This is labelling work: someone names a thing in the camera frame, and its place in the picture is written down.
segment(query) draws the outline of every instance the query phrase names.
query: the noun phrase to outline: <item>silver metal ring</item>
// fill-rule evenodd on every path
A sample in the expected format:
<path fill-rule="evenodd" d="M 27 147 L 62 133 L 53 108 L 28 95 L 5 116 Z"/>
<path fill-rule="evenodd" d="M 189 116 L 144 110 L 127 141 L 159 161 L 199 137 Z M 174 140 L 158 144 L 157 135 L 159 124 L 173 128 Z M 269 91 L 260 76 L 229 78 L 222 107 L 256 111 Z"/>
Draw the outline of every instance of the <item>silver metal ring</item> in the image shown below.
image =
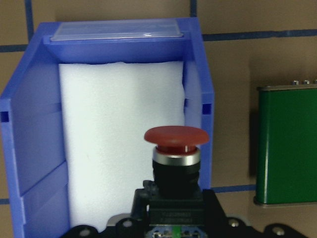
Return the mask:
<path fill-rule="evenodd" d="M 166 155 L 154 148 L 153 160 L 161 165 L 190 166 L 200 161 L 200 150 L 197 148 L 197 151 L 191 155 Z"/>

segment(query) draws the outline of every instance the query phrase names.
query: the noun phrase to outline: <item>green box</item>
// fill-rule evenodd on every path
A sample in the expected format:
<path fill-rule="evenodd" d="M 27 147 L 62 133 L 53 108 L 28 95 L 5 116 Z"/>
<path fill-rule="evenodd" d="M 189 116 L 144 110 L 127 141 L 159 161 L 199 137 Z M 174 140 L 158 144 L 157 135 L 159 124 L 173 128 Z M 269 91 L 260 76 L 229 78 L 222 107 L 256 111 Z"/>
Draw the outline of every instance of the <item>green box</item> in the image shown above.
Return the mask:
<path fill-rule="evenodd" d="M 256 201 L 317 201 L 317 84 L 259 89 Z"/>

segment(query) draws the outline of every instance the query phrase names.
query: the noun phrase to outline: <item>storage bin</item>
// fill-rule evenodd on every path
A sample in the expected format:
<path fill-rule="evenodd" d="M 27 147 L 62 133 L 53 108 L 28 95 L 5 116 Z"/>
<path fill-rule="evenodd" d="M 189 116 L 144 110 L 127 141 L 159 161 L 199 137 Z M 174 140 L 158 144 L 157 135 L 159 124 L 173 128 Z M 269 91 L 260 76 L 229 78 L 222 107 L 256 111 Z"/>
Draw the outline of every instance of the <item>storage bin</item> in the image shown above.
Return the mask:
<path fill-rule="evenodd" d="M 173 30 L 168 27 L 164 30 L 171 22 L 180 35 L 170 34 Z M 59 63 L 184 61 L 185 124 L 202 128 L 211 137 L 201 147 L 199 182 L 201 188 L 210 187 L 214 93 L 198 20 L 128 20 L 119 23 L 127 25 L 103 28 L 107 23 L 114 22 L 77 23 L 73 32 L 64 27 L 57 34 L 62 23 L 40 24 L 1 96 L 3 149 L 17 238 L 56 238 L 70 228 Z M 144 23 L 149 23 L 152 34 L 144 34 Z M 83 24 L 101 25 L 87 31 Z M 137 34 L 130 34 L 128 25 L 135 25 Z M 103 34 L 95 34 L 100 29 Z"/>

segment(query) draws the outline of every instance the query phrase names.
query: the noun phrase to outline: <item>blue tape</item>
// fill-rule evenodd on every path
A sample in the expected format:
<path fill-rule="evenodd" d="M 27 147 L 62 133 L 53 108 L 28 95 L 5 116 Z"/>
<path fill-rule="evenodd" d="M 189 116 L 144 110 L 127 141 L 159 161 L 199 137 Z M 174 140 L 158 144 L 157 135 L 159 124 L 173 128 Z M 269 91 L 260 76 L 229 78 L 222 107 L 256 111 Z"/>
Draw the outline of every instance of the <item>blue tape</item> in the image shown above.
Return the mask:
<path fill-rule="evenodd" d="M 227 186 L 227 187 L 212 187 L 211 188 L 215 193 L 221 192 L 242 192 L 242 191 L 255 191 L 256 185 L 237 185 L 237 186 Z"/>
<path fill-rule="evenodd" d="M 9 203 L 10 202 L 8 198 L 0 198 L 0 205 L 7 205 Z"/>
<path fill-rule="evenodd" d="M 197 0 L 190 0 L 190 17 L 197 17 Z"/>
<path fill-rule="evenodd" d="M 25 5 L 26 26 L 28 30 L 28 40 L 30 41 L 34 34 L 32 0 L 24 0 L 24 5 Z"/>
<path fill-rule="evenodd" d="M 272 38 L 272 37 L 303 37 L 303 36 L 317 36 L 317 29 L 204 34 L 203 40 L 204 41 L 232 41 L 232 40 L 263 39 L 263 38 Z"/>
<path fill-rule="evenodd" d="M 0 53 L 25 51 L 28 45 L 0 46 Z"/>

